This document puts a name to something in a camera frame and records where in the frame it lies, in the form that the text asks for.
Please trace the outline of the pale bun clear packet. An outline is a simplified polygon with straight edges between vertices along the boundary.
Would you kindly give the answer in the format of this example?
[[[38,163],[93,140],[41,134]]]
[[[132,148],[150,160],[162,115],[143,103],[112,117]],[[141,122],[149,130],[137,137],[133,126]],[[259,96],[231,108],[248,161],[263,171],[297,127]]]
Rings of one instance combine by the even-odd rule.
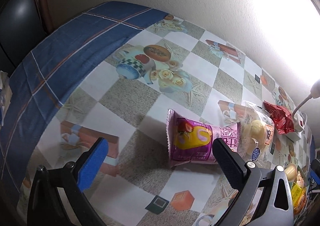
[[[240,118],[238,154],[245,161],[266,167],[273,136],[274,122],[270,114],[255,103],[245,102],[244,115]]]

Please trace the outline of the purple pink snack packet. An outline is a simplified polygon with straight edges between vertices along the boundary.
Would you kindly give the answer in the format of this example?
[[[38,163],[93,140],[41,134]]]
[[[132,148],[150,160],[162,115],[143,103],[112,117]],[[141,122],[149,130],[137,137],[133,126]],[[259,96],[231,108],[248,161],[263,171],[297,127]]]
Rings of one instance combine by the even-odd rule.
[[[170,166],[182,164],[217,164],[213,155],[213,141],[217,138],[236,152],[240,140],[240,123],[226,127],[193,121],[169,109],[166,134]]]

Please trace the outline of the yellow foil snack packet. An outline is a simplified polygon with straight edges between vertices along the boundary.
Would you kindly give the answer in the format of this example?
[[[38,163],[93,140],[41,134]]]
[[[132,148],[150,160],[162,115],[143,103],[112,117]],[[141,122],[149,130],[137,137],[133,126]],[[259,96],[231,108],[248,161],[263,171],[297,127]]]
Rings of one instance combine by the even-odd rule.
[[[296,207],[304,195],[306,188],[301,188],[297,183],[293,182],[291,187],[292,204]]]

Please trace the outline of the red foil snack packet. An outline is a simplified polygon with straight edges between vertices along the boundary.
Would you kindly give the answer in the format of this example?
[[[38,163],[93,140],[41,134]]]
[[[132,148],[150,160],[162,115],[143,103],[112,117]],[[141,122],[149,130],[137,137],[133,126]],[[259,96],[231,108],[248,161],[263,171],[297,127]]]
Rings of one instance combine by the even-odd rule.
[[[295,131],[292,114],[287,108],[271,104],[267,101],[264,101],[264,107],[270,114],[278,134],[283,135]]]

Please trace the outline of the orange yellow clear packet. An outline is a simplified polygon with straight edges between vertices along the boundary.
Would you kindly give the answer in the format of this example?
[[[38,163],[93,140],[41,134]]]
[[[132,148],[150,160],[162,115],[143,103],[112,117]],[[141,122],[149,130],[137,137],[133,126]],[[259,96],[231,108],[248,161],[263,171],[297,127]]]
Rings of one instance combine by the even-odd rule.
[[[302,179],[295,180],[294,182],[297,183],[301,188],[305,188],[304,181]],[[302,198],[300,199],[298,205],[296,207],[293,206],[293,214],[295,216],[298,215],[303,210],[303,208],[306,205],[306,201],[307,201],[307,197],[306,197],[306,191],[305,191],[305,193],[302,196]]]

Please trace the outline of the yellow jelly cup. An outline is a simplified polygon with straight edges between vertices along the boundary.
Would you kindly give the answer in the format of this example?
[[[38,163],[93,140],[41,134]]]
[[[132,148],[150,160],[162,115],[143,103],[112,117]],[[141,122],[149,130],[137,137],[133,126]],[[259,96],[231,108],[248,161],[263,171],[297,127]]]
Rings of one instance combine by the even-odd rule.
[[[297,177],[297,173],[298,173],[298,169],[297,166],[294,163],[290,163],[286,169],[284,170],[287,180],[289,182],[293,182],[296,177]]]

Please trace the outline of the white power strip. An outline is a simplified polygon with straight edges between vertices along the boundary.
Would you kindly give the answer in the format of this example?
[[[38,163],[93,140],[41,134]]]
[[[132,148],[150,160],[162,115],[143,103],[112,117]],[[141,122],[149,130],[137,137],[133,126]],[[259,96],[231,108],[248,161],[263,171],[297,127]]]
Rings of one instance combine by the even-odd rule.
[[[287,134],[287,138],[289,138],[293,142],[297,142],[302,139],[302,134],[305,130],[306,123],[308,120],[308,116],[305,113],[296,112],[293,117],[293,125],[294,132],[290,132]]]

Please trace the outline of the checkered patterned tablecloth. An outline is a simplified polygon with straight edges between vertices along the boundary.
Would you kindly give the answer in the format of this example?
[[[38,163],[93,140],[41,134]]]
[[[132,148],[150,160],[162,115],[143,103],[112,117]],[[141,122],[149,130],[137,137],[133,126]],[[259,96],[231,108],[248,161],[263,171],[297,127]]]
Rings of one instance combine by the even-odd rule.
[[[236,197],[220,167],[169,165],[169,109],[225,127],[248,102],[295,108],[266,65],[184,19],[107,2],[59,27],[10,79],[1,181],[27,217],[38,166],[63,167],[99,137],[109,152],[85,191],[108,225],[216,225]]]

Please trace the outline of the white gooseneck lamp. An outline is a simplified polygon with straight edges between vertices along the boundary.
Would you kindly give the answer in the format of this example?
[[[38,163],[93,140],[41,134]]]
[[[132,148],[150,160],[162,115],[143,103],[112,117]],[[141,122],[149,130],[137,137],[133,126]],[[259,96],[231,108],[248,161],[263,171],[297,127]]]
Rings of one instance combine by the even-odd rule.
[[[294,117],[296,112],[310,99],[317,99],[320,97],[320,80],[318,80],[310,89],[309,95],[298,104],[298,106],[294,109],[292,116]]]

